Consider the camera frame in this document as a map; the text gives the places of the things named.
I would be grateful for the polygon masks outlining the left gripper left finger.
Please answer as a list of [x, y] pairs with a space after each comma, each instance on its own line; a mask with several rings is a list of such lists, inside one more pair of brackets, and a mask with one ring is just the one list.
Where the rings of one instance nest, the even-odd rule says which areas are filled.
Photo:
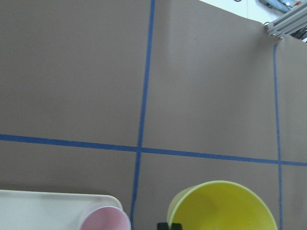
[[169, 225], [167, 222], [157, 223], [157, 230], [169, 230]]

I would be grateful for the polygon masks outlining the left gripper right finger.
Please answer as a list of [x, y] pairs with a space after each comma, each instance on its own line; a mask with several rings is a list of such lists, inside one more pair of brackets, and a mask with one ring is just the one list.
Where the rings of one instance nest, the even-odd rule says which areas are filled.
[[182, 230], [182, 225], [180, 223], [172, 223], [171, 230]]

